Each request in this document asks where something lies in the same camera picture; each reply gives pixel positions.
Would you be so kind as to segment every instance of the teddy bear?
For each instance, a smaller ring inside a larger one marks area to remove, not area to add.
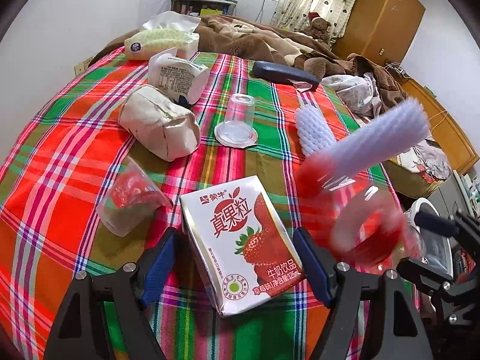
[[[300,32],[316,40],[328,43],[332,24],[320,17],[317,12],[310,12],[308,14],[308,20],[310,21],[310,25]]]

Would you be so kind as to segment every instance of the strawberry milk drink box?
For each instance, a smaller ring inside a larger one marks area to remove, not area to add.
[[[300,258],[257,176],[180,200],[183,229],[220,316],[256,307],[304,279]]]

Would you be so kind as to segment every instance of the wooden headboard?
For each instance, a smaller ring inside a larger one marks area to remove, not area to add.
[[[464,175],[479,160],[479,156],[473,148],[460,126],[447,114],[445,108],[435,99],[430,92],[414,79],[400,78],[392,69],[392,76],[401,84],[402,88],[412,97],[416,97],[423,105],[430,120],[430,129],[436,142],[445,152],[452,169]]]

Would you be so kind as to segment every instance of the plaid blanket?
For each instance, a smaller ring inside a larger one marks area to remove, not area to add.
[[[0,168],[0,322],[26,359],[41,359],[52,322],[74,273],[110,273],[155,245],[161,232],[144,221],[124,238],[112,235],[95,207],[133,157],[174,202],[156,218],[162,229],[180,227],[179,196],[244,176],[258,175],[290,234],[312,215],[296,198],[293,172],[303,160],[294,123],[301,104],[325,115],[337,139],[358,128],[334,92],[297,93],[293,87],[249,76],[253,62],[200,53],[211,68],[193,107],[202,144],[191,156],[167,163],[148,152],[117,123],[127,93],[144,83],[147,63],[126,61],[118,49],[74,79],[46,104],[19,136]],[[258,145],[220,146],[213,130],[229,95],[257,99]],[[392,192],[381,166],[365,172]],[[350,359],[362,344],[364,315]],[[106,304],[117,359],[126,358],[114,307]],[[220,319],[211,307],[188,247],[179,256],[161,299],[147,314],[168,359],[305,359],[328,310],[306,281],[261,307]]]

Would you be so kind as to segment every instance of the wooden wardrobe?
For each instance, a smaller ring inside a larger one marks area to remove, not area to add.
[[[402,62],[425,8],[418,0],[356,0],[333,53],[342,59],[360,54],[381,66],[385,60]]]

